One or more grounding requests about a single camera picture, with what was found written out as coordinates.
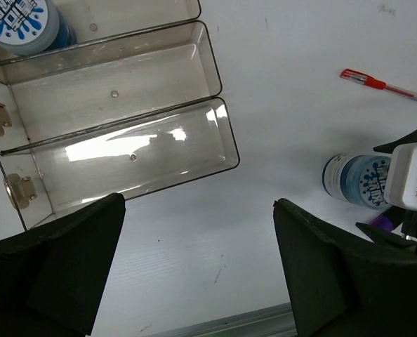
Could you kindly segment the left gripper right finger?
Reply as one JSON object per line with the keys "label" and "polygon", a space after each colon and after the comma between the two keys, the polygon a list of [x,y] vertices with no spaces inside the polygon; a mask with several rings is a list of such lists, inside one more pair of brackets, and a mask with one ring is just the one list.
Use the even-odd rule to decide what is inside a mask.
{"label": "left gripper right finger", "polygon": [[274,228],[299,336],[417,336],[417,255],[369,242],[288,199]]}

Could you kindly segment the purple highlighter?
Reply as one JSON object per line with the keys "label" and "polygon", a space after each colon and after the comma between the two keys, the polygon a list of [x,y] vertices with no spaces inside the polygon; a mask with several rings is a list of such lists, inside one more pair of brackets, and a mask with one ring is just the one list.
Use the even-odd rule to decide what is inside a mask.
{"label": "purple highlighter", "polygon": [[385,215],[384,213],[379,214],[375,218],[371,219],[369,221],[369,225],[378,227],[388,232],[392,232],[396,228],[396,225],[393,223],[390,217]]}

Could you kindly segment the red pen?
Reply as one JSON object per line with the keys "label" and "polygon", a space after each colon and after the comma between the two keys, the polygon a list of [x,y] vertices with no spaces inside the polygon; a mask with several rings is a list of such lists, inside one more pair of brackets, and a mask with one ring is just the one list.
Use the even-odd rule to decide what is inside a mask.
{"label": "red pen", "polygon": [[375,90],[386,91],[417,102],[416,92],[388,84],[387,82],[381,81],[380,79],[376,79],[375,77],[356,70],[346,68],[340,73],[340,78],[353,81],[357,84],[367,86]]}

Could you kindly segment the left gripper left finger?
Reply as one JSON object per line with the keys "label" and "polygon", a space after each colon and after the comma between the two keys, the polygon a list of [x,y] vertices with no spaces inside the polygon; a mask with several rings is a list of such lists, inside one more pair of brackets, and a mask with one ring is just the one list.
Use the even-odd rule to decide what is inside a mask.
{"label": "left gripper left finger", "polygon": [[110,194],[0,240],[0,336],[89,336],[124,223]]}

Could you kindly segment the clear tiered organizer tray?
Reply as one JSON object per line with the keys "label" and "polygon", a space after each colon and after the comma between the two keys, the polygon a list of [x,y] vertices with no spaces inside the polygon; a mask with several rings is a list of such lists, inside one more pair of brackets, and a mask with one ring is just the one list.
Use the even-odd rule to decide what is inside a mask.
{"label": "clear tiered organizer tray", "polygon": [[199,1],[55,5],[75,45],[0,47],[0,169],[24,230],[238,166]]}

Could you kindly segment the blue jar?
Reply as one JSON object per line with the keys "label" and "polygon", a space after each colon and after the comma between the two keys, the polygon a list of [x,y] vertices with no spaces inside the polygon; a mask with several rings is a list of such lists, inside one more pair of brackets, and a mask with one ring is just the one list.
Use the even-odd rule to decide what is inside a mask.
{"label": "blue jar", "polygon": [[375,210],[390,207],[384,197],[391,158],[338,154],[325,164],[322,185],[333,198]]}
{"label": "blue jar", "polygon": [[0,47],[27,56],[75,45],[74,28],[52,1],[0,0]]}

